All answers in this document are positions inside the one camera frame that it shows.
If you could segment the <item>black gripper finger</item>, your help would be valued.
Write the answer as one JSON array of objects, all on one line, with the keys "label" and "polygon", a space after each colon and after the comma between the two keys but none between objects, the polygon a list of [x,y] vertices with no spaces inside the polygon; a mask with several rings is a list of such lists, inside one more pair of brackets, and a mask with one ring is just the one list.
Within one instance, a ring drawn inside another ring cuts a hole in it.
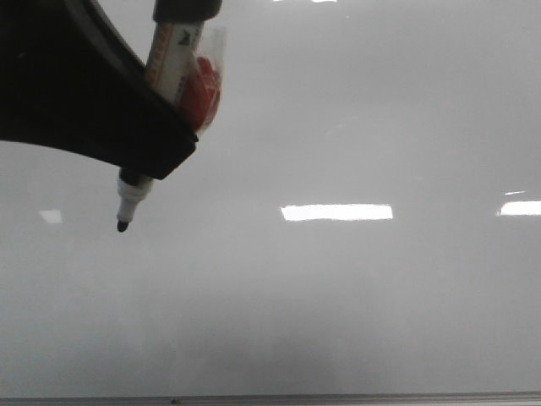
[{"label": "black gripper finger", "polygon": [[204,22],[216,17],[222,0],[157,0],[153,20],[158,23]]},{"label": "black gripper finger", "polygon": [[155,179],[197,142],[95,1],[2,2],[1,138]]}]

